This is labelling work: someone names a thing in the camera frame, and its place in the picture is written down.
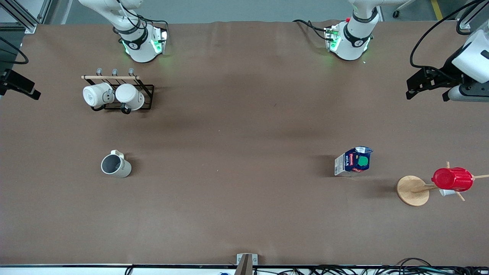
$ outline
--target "mug handle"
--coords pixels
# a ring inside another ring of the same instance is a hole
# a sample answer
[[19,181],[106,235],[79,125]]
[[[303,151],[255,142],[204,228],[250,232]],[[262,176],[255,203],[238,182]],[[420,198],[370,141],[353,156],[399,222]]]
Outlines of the mug handle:
[[117,155],[119,156],[121,159],[124,159],[124,154],[122,154],[121,152],[117,151],[117,150],[112,150],[111,151],[111,155]]
[[126,109],[126,103],[121,104],[121,112],[123,114],[129,115],[131,113],[131,109]]
[[102,105],[102,106],[100,106],[100,107],[98,107],[98,108],[94,108],[93,106],[90,106],[90,108],[91,108],[92,110],[96,111],[96,112],[97,112],[97,111],[101,111],[101,110],[105,109],[105,104],[104,104],[104,105]]

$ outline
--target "green led light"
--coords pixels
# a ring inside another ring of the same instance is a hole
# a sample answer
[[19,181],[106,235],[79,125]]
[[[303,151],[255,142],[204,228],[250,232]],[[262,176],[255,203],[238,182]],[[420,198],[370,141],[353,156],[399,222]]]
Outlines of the green led light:
[[156,53],[161,53],[161,43],[158,41],[153,41],[151,40],[151,44],[153,45],[153,48],[155,49]]
[[365,43],[365,47],[363,48],[363,51],[366,51],[367,50],[367,47],[368,47],[368,43],[370,42],[370,38],[367,40],[367,42]]
[[124,41],[122,41],[122,45],[124,45],[124,49],[126,49],[126,54],[129,54],[129,51],[127,50],[126,43],[124,43]]
[[330,50],[336,51],[338,49],[338,45],[340,42],[341,42],[341,40],[339,39],[339,36],[337,36],[337,38],[334,41],[331,41]]

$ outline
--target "wire bundle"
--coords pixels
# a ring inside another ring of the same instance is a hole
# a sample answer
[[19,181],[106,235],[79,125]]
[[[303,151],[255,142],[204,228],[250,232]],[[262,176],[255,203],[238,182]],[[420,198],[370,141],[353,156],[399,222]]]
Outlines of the wire bundle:
[[[147,18],[145,18],[144,16],[141,16],[141,15],[139,15],[139,14],[134,14],[134,13],[132,13],[130,10],[128,10],[128,9],[127,9],[127,8],[126,8],[126,7],[125,7],[125,6],[124,6],[124,5],[121,3],[121,1],[120,1],[120,0],[117,0],[117,2],[118,2],[118,3],[119,3],[119,5],[122,7],[122,9],[123,9],[123,11],[124,11],[125,13],[127,12],[127,13],[129,13],[130,15],[137,17],[137,18],[138,18],[138,20],[143,21],[145,24],[147,24],[148,22],[151,22],[151,23],[160,23],[160,22],[163,22],[163,23],[165,23],[165,30],[166,30],[166,31],[168,31],[168,22],[166,22],[165,20],[152,20],[152,19],[147,19]],[[131,24],[132,24],[132,25],[133,25],[135,28],[137,28],[137,29],[144,29],[144,28],[146,28],[146,25],[144,25],[143,27],[136,26],[136,25],[135,25],[135,24],[132,22],[131,18],[129,18],[129,16],[127,16],[127,18],[129,19],[129,22],[131,22]]]
[[[406,265],[407,262],[416,260],[421,262],[422,266],[409,266]],[[279,273],[271,271],[262,271],[255,269],[255,275],[258,272],[270,273],[276,275],[291,275],[291,273],[298,275],[367,275],[368,271],[371,269],[366,269],[365,267],[357,267],[354,265],[318,265],[309,268],[301,268],[302,270],[309,270],[308,274],[304,274],[298,268],[291,268]],[[361,273],[358,274],[353,269],[362,269]],[[433,267],[427,261],[420,258],[407,258],[404,259],[399,265],[383,265],[379,267],[373,275],[487,275],[489,274],[488,267]]]
[[409,63],[411,64],[411,66],[415,67],[415,68],[425,68],[425,69],[431,69],[431,70],[435,70],[437,71],[438,73],[440,73],[441,75],[451,79],[451,80],[455,80],[453,77],[445,74],[444,72],[440,71],[438,68],[435,68],[435,67],[432,67],[432,66],[421,66],[421,65],[416,65],[414,64],[413,62],[413,57],[414,57],[414,52],[416,51],[416,49],[419,47],[419,45],[421,44],[421,41],[423,41],[423,39],[428,35],[428,33],[430,33],[434,28],[436,28],[438,25],[440,25],[442,22],[446,21],[447,19],[451,18],[452,16],[454,16],[455,14],[457,14],[458,12],[460,12],[461,10],[467,8],[467,7],[471,7],[470,9],[468,9],[465,13],[464,13],[464,16],[462,16],[461,20],[459,20],[459,22],[457,23],[457,32],[459,32],[459,28],[460,28],[460,22],[462,21],[462,19],[467,16],[467,14],[472,11],[478,4],[484,2],[486,0],[475,0],[475,1],[472,1],[472,2],[469,2],[465,5],[463,5],[462,7],[458,8],[457,10],[455,10],[454,12],[450,13],[449,15],[445,16],[443,19],[441,19],[440,21],[436,22],[431,28],[429,28],[422,36],[421,38],[418,40],[418,42],[416,43],[416,45],[414,46],[413,50],[411,51],[411,55],[409,56]]
[[[29,59],[27,58],[27,56],[19,49],[17,48],[16,46],[14,46],[13,44],[11,44],[10,42],[8,42],[5,38],[3,37],[0,37],[0,40],[2,40],[3,42],[5,42],[7,45],[11,46],[14,50],[16,50],[18,53],[21,54],[21,56],[24,58],[24,61],[6,61],[6,60],[0,60],[0,62],[3,62],[3,63],[9,63],[9,64],[27,64],[29,63]],[[17,56],[16,53],[14,52],[11,52],[11,51],[8,51],[6,49],[0,49],[1,51],[4,51],[4,52],[7,52],[7,53],[10,53],[10,54],[13,54],[15,56]]]
[[309,28],[311,28],[311,29],[312,29],[312,30],[313,30],[313,31],[314,31],[314,32],[317,34],[317,36],[321,37],[321,39],[324,39],[324,40],[326,40],[326,41],[333,41],[333,39],[331,39],[331,38],[326,38],[326,37],[322,36],[321,34],[319,34],[319,32],[317,32],[317,31],[322,31],[322,32],[324,32],[324,29],[323,29],[323,28],[319,28],[319,27],[314,26],[310,20],[306,22],[306,21],[301,20],[301,19],[296,19],[296,20],[294,20],[294,21],[292,21],[292,22],[299,22],[299,23],[302,23],[302,24],[304,24],[304,25],[308,26]]
[[[468,8],[463,14],[462,16],[460,17],[460,19],[458,19],[458,22],[457,22],[457,33],[458,34],[461,34],[461,35],[469,35],[472,33],[472,31],[462,31],[460,29],[460,24],[462,23],[463,20],[465,20],[465,17],[467,17],[467,15],[469,13],[471,13],[478,5],[479,3],[477,4],[474,4],[472,7]],[[489,4],[489,1],[486,2],[476,13],[474,13],[474,15],[472,15],[472,17],[469,18],[469,21],[472,20],[481,10],[483,10],[487,5]]]

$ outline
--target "metal bracket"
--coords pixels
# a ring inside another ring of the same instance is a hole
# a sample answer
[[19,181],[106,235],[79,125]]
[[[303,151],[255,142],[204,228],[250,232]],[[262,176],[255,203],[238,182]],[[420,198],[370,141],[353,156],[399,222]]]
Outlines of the metal bracket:
[[236,254],[236,264],[237,265],[240,264],[241,258],[243,257],[244,254],[250,254],[253,265],[258,265],[258,254],[253,254],[253,253],[240,253],[240,254]]
[[26,34],[36,32],[37,24],[41,23],[16,0],[0,0],[0,7],[24,26]]

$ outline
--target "white mug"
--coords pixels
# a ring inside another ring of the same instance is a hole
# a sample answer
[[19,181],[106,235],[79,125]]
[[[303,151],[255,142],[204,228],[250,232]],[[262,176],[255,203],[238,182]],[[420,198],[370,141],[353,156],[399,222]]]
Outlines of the white mug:
[[136,111],[144,105],[143,94],[138,91],[134,85],[129,83],[117,87],[115,90],[115,97],[122,103],[122,112],[124,112],[124,109]]
[[132,170],[131,164],[124,159],[124,154],[117,150],[112,150],[111,154],[102,160],[100,168],[102,172],[116,178],[125,178]]
[[102,106],[114,102],[114,92],[109,84],[103,82],[83,88],[83,98],[92,107]]

